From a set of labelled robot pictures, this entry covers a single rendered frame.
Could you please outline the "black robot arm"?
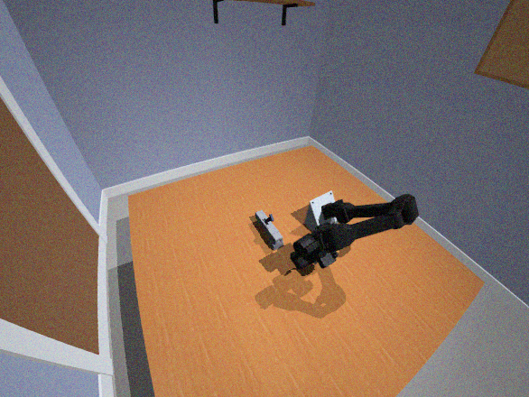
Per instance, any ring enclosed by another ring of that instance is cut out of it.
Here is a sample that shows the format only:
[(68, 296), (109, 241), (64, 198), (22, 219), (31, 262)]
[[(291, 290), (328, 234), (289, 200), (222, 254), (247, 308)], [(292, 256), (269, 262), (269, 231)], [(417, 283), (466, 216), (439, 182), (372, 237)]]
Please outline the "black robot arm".
[[(329, 221), (316, 226), (312, 233), (293, 243), (294, 252), (301, 258), (317, 249), (312, 257), (323, 269), (337, 261), (338, 250), (350, 246), (356, 239), (379, 234), (389, 229), (411, 225), (419, 216), (416, 199), (403, 194), (390, 203), (354, 206), (343, 199), (321, 206), (325, 220), (336, 217), (339, 224)], [(355, 224), (346, 224), (354, 217), (372, 217)], [(329, 243), (329, 247), (326, 244)]]

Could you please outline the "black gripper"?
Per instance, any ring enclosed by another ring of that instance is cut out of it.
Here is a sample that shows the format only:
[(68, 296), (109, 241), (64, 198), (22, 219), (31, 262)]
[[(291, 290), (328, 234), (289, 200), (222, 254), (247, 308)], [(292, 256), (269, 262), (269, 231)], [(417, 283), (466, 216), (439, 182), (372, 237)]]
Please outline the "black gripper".
[(294, 263), (294, 265), (296, 266), (296, 268), (298, 270), (301, 270), (301, 269), (305, 268), (308, 264), (311, 265), (312, 263), (316, 262), (316, 258), (314, 259), (312, 257), (312, 255), (316, 251), (320, 251), (320, 249), (315, 250), (314, 252), (312, 252), (311, 254), (309, 254), (309, 255), (307, 255), (306, 257), (303, 257), (303, 258), (298, 256), (297, 253), (294, 252), (294, 253), (292, 253), (290, 255), (290, 260)]

